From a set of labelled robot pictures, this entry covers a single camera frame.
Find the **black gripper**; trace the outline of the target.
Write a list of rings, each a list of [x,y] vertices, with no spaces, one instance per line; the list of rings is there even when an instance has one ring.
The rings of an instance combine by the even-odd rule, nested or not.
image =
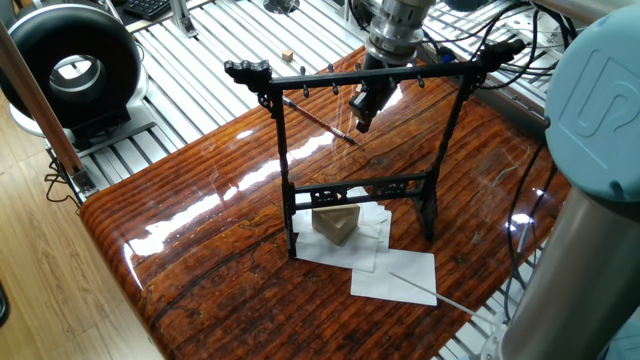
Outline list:
[[[376,47],[374,44],[365,45],[366,54],[362,70],[388,70],[405,67],[413,61],[413,49],[408,52],[394,53]],[[385,83],[365,82],[360,85],[356,95],[349,101],[352,113],[357,118],[356,128],[361,133],[367,133],[371,122],[381,111],[397,89],[393,79]]]

